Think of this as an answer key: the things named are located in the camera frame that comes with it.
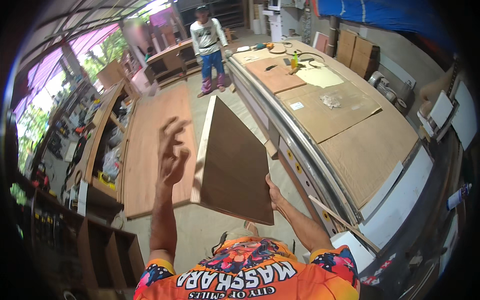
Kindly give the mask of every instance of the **spray can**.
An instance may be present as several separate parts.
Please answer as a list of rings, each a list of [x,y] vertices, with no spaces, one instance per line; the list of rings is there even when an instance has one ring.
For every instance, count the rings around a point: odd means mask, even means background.
[[[459,205],[468,196],[468,193],[470,192],[471,188],[472,188],[471,183],[465,183],[464,185],[462,185],[462,187],[458,191],[456,191],[455,193],[453,193],[453,195],[448,197],[447,210],[450,211],[453,208],[455,208],[455,206]]]

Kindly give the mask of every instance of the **printed shirt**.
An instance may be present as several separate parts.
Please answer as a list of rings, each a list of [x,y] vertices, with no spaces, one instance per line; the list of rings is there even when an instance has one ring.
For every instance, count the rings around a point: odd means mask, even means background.
[[[175,275],[162,259],[148,262],[133,300],[358,299],[357,267],[347,246],[321,249],[302,264],[285,244],[265,238],[227,240],[213,258]]]
[[[223,46],[228,45],[227,38],[223,33],[220,22],[215,18],[210,18],[205,24],[193,22],[190,25],[190,33],[192,35],[193,50],[195,55],[209,55],[220,50],[217,38]]]

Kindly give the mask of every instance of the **metal rail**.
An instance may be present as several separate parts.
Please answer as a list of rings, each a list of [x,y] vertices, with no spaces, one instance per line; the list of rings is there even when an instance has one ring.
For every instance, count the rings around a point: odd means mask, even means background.
[[[352,225],[362,221],[360,212],[328,159],[291,113],[235,57],[227,58],[227,67],[248,88],[257,104],[275,125],[302,168],[308,171],[307,177],[326,204]]]

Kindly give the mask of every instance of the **person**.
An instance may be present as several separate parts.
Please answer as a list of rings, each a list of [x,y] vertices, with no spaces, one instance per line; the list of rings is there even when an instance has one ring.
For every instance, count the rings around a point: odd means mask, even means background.
[[[219,91],[225,91],[225,71],[217,38],[220,38],[224,47],[228,43],[220,22],[215,18],[208,17],[206,6],[198,7],[195,10],[195,16],[197,21],[190,25],[190,33],[197,62],[202,65],[202,92],[197,96],[200,98],[212,91],[212,66],[216,69],[216,85]]]
[[[182,178],[190,154],[184,147],[179,150],[175,147],[182,144],[177,135],[186,124],[186,121],[177,121],[173,117],[159,130],[150,256],[133,299],[243,299],[258,296],[266,300],[358,299],[359,276],[349,248],[342,246],[332,250],[323,228],[292,206],[269,174],[265,180],[270,188],[272,208],[290,223],[301,243],[312,253],[310,264],[298,262],[286,244],[259,237],[254,224],[245,222],[244,228],[224,233],[225,240],[212,249],[212,258],[201,260],[188,272],[175,274],[177,228],[172,188]]]
[[[145,62],[147,62],[147,60],[153,56],[153,47],[150,46],[147,48],[147,54],[145,54]]]

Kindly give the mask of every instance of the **work glove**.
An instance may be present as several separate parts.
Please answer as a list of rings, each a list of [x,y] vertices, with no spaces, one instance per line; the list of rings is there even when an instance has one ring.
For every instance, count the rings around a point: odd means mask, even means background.
[[[230,50],[230,49],[225,50],[225,57],[231,57],[232,55],[233,55],[232,50]]]

